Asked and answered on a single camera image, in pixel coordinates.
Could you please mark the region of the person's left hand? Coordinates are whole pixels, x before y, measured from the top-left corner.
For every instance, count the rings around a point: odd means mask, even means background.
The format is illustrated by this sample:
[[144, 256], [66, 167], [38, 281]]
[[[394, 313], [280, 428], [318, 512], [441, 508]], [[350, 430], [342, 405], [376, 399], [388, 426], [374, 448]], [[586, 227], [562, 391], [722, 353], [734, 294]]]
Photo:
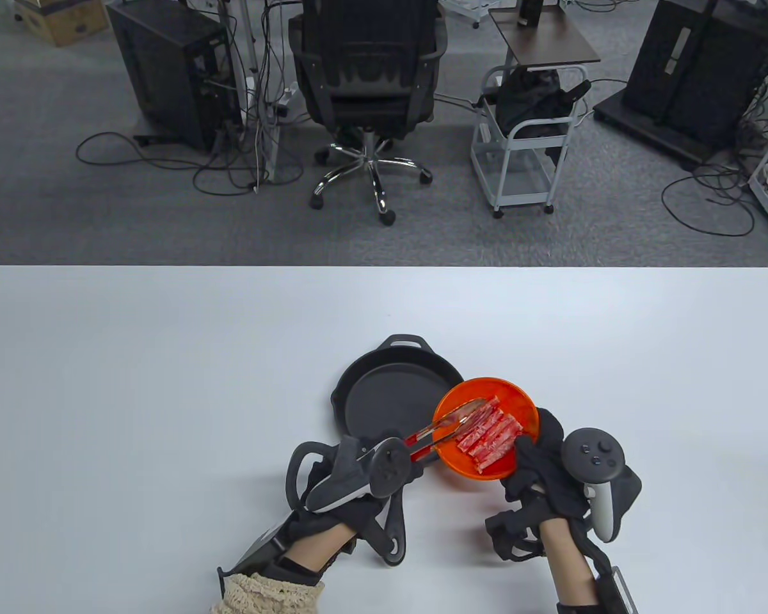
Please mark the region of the person's left hand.
[[306, 442], [294, 451], [285, 477], [291, 507], [285, 537], [296, 542], [343, 524], [366, 539], [384, 506], [423, 473], [423, 463], [413, 462], [396, 437]]

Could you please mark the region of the person's right hand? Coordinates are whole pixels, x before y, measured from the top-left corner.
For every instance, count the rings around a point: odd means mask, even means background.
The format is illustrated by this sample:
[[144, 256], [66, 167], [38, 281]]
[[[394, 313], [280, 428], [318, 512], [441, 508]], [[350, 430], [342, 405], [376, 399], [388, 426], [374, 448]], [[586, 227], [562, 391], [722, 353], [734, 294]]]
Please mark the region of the person's right hand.
[[541, 530], [545, 521], [563, 519], [566, 534], [579, 552], [591, 556], [584, 520], [589, 505], [580, 483], [566, 470], [562, 458], [564, 430], [544, 407], [537, 409], [540, 427], [536, 441], [528, 435], [516, 438], [515, 472], [501, 480], [507, 502], [521, 508], [487, 518], [484, 528], [496, 555], [504, 561], [524, 562], [544, 556]]

